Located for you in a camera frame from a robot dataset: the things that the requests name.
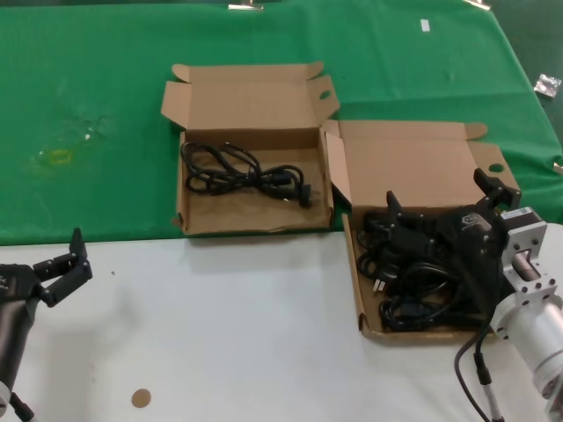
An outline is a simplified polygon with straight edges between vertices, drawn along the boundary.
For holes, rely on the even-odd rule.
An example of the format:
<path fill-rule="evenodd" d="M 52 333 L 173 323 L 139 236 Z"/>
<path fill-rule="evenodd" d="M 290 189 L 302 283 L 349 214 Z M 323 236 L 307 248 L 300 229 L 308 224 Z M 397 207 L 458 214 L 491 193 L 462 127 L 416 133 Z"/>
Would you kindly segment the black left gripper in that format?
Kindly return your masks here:
<path fill-rule="evenodd" d="M 92 278 L 80 228 L 74 228 L 67 254 L 33 265 L 1 264 L 1 303 L 38 301 L 48 307 L 78 290 Z"/>

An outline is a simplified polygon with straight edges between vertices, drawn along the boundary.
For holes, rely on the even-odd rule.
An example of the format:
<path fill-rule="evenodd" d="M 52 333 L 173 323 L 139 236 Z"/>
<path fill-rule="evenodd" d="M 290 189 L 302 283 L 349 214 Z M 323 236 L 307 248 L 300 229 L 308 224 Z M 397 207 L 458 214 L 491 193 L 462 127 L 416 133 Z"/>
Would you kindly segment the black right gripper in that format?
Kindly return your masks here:
<path fill-rule="evenodd" d="M 499 302 L 503 276 L 501 265 L 505 236 L 500 232 L 501 210 L 516 209 L 521 192 L 490 177 L 480 168 L 473 181 L 483 193 L 475 204 L 440 215 L 405 211 L 392 191 L 386 193 L 388 240 L 409 253 L 435 255 L 435 234 L 450 255 L 464 288 L 481 313 L 490 317 Z"/>

